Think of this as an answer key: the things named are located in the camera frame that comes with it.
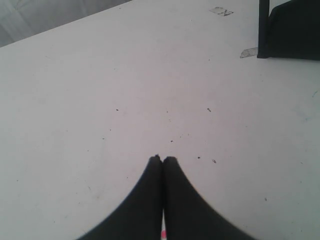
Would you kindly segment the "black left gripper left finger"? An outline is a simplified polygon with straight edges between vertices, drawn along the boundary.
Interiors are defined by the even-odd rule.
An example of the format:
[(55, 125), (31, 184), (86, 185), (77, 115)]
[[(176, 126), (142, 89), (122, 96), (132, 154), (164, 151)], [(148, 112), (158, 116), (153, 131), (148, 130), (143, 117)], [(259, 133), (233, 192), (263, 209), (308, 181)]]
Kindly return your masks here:
[(150, 157), (123, 202), (81, 240), (159, 240), (163, 221), (163, 162)]

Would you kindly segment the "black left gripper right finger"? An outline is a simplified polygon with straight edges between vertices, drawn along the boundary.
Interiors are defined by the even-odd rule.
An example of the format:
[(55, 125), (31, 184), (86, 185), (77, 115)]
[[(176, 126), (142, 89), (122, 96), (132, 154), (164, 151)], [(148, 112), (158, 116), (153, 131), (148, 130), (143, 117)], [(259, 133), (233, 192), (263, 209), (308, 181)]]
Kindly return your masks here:
[(164, 219), (168, 240), (249, 240), (198, 194), (178, 160), (163, 161)]

